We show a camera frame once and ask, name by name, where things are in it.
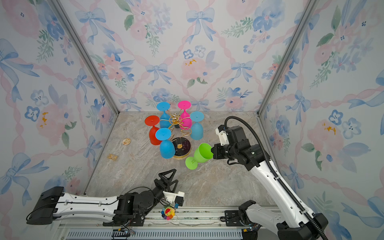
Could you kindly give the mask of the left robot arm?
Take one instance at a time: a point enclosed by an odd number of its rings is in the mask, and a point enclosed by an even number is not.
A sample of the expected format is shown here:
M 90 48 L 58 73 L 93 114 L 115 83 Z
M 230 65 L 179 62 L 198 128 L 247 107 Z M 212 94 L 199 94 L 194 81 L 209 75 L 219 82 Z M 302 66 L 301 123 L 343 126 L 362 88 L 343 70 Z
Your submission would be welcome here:
M 153 189 L 143 187 L 138 193 L 132 189 L 113 197 L 87 197 L 66 193 L 64 187 L 53 187 L 43 193 L 26 217 L 28 225 L 50 225 L 63 220 L 96 220 L 104 227 L 142 227 L 147 214 L 157 204 L 180 207 L 184 204 L 184 192 L 176 192 L 176 169 L 159 173 Z

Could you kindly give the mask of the teal wine glass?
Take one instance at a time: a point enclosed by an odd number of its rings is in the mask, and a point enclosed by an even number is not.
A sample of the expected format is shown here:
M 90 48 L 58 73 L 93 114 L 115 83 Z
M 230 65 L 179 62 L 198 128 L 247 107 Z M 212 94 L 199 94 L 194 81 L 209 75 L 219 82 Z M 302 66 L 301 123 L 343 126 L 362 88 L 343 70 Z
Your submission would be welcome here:
M 204 136 L 204 128 L 200 123 L 204 119 L 204 114 L 202 112 L 193 112 L 190 114 L 190 119 L 194 122 L 191 126 L 191 138 L 193 140 L 199 141 Z

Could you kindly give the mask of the green wine glass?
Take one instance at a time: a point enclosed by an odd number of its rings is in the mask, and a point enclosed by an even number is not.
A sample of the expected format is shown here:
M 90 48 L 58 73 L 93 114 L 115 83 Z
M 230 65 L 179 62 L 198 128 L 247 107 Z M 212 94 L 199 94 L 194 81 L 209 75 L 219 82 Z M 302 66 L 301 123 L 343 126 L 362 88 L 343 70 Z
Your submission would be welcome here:
M 185 163 L 188 169 L 195 170 L 198 167 L 199 163 L 205 163 L 213 158 L 213 153 L 211 152 L 211 146 L 207 143 L 202 143 L 195 150 L 192 157 L 187 157 Z

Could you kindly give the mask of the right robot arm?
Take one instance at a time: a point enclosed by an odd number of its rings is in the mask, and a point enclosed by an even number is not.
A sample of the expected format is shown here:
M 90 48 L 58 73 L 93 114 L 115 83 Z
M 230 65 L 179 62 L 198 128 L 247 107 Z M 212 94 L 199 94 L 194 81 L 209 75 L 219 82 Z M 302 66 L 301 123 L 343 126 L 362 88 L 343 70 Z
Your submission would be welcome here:
M 238 218 L 245 226 L 260 225 L 281 240 L 325 240 L 327 218 L 308 207 L 278 172 L 261 144 L 250 145 L 242 127 L 216 130 L 220 143 L 211 149 L 215 160 L 226 159 L 229 165 L 242 165 L 254 175 L 270 194 L 280 213 L 249 200 L 239 206 Z

